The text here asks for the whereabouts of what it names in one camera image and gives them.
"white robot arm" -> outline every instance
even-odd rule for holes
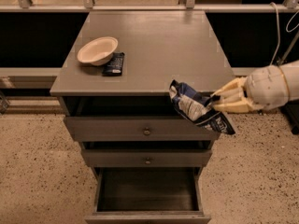
[[[299,60],[258,68],[247,77],[232,80],[213,95],[220,96],[214,109],[231,113],[270,110],[299,100]]]

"nightstand top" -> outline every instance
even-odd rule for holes
[[[118,39],[120,77],[81,64],[78,51],[98,37]],[[205,12],[92,11],[51,89],[53,96],[165,95],[173,79],[215,91],[234,78]]]

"crumpled bag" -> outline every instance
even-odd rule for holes
[[[225,112],[212,107],[212,102],[219,97],[203,96],[186,83],[173,80],[169,95],[177,112],[198,127],[204,127],[218,133],[235,134],[235,126]]]

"drawer knob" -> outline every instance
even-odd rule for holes
[[[150,164],[151,164],[150,158],[146,158],[146,164],[147,164],[147,165],[150,165]]]
[[[150,129],[149,128],[145,128],[143,130],[143,134],[146,135],[146,136],[149,136],[150,135]]]

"terrazzo floor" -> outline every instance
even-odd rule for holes
[[[0,116],[0,223],[82,224],[96,180],[60,109]],[[199,187],[209,224],[299,223],[299,136],[278,111],[230,115]]]

